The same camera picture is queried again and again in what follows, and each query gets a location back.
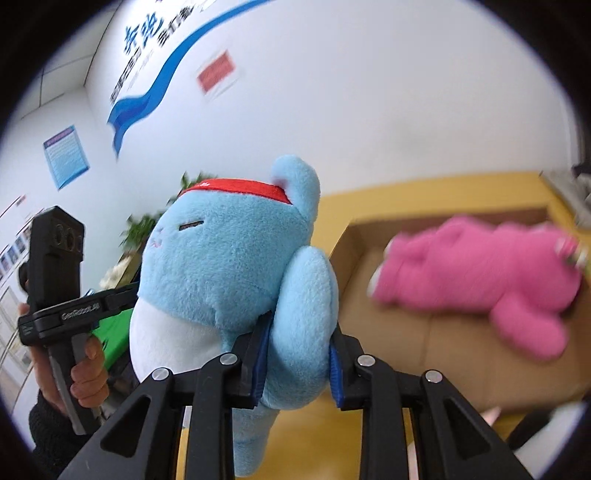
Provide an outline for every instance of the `red headband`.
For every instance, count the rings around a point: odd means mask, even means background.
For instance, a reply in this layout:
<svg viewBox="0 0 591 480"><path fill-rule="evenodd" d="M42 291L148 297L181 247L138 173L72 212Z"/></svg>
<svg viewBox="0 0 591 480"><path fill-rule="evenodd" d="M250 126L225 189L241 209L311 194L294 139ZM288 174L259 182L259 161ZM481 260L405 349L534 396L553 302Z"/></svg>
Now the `red headband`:
<svg viewBox="0 0 591 480"><path fill-rule="evenodd" d="M216 192L226 193L245 193L248 195L257 195L259 197L265 197L267 199L276 200L278 202L288 203L291 202L285 195L285 192L281 187L276 185L269 185L268 183L262 183L254 180L238 180L238 179L210 179L204 180L191 188L181 192L181 195L191 192L193 190L213 190Z"/></svg>

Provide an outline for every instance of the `white belly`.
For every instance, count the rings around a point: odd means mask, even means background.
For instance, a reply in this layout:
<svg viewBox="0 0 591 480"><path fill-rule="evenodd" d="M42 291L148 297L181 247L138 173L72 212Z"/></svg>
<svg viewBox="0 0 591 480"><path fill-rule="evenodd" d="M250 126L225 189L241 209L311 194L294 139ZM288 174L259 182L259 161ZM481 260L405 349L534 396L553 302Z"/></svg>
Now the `white belly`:
<svg viewBox="0 0 591 480"><path fill-rule="evenodd" d="M129 326L129 353L140 382L158 367L173 373L201 368L220 355L218 330L173 317L143 299L135 304Z"/></svg>

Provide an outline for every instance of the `metal screw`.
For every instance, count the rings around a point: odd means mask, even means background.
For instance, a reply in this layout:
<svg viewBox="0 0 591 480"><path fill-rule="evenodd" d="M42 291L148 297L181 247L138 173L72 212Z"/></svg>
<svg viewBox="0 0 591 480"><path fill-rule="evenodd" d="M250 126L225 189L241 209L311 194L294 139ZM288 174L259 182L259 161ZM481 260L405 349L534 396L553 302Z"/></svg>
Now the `metal screw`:
<svg viewBox="0 0 591 480"><path fill-rule="evenodd" d="M224 353L220 357L220 363L222 365L233 365L236 362L238 362L238 357L236 355L234 355L233 353Z"/></svg>
<svg viewBox="0 0 591 480"><path fill-rule="evenodd" d="M162 367L157 368L156 370L154 370L152 372L152 378L154 380L158 380L158 381L159 380L164 380L164 379L168 378L168 375L169 375L168 369L167 368L162 368Z"/></svg>
<svg viewBox="0 0 591 480"><path fill-rule="evenodd" d="M429 370L427 373L425 373L425 378L428 382L439 383L441 380L443 380L443 375L437 370Z"/></svg>
<svg viewBox="0 0 591 480"><path fill-rule="evenodd" d="M362 367L371 367L375 365L375 358L371 355L360 355L357 358L357 363Z"/></svg>

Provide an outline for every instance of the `green leaves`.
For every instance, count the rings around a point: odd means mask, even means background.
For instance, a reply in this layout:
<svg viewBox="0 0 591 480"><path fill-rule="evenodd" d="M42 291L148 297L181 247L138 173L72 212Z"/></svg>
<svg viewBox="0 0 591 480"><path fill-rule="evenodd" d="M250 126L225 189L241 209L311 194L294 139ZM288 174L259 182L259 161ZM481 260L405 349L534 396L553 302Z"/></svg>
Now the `green leaves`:
<svg viewBox="0 0 591 480"><path fill-rule="evenodd" d="M199 172L196 179L191 179L187 172L183 173L183 176L181 177L181 189L174 197L170 197L167 206L172 205L185 190L197 183L201 183L203 180L214 178L216 178L215 175L202 171ZM155 215L149 215L146 213L139 219L130 215L127 219L127 230L121 232L121 236L124 236L124 240L120 245L124 248L124 251L128 252L140 249L143 243L147 241L152 230L154 230L156 223L158 223L158 220L160 220L160 217L162 217L163 214L164 211L157 212Z"/></svg>
<svg viewBox="0 0 591 480"><path fill-rule="evenodd" d="M211 173L200 171L199 175L197 176L196 179L190 180L189 174L187 172L183 173L183 176L181 177L180 191L174 197L170 197L168 199L168 203L166 205L168 205L168 206L172 205L174 202L176 202L177 198L181 195L182 192L191 188L193 185L196 185L197 183L201 183L203 180L215 179L215 178L216 178L216 176L212 175Z"/></svg>

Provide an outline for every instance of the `pink plush toy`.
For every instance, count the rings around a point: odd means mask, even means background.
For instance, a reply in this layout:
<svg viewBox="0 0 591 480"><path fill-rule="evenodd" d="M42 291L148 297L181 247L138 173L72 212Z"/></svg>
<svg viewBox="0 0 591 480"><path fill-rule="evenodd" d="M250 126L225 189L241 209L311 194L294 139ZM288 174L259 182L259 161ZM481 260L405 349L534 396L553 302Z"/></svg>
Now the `pink plush toy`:
<svg viewBox="0 0 591 480"><path fill-rule="evenodd" d="M392 238L368 294L418 310L490 312L501 337L538 359L553 359L568 342L558 314L577 294L586 255L548 224L494 227L458 216Z"/></svg>

